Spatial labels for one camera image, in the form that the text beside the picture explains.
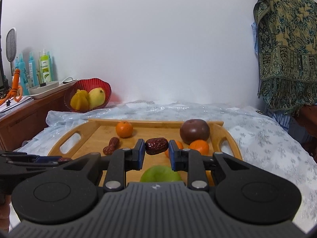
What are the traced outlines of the person left hand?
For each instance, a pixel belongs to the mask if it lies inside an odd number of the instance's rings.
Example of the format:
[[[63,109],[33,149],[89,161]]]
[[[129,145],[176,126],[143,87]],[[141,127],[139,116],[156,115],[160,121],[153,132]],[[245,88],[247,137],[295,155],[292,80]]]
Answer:
[[[10,227],[10,202],[11,196],[6,195],[0,207],[0,228],[6,233],[9,232]]]

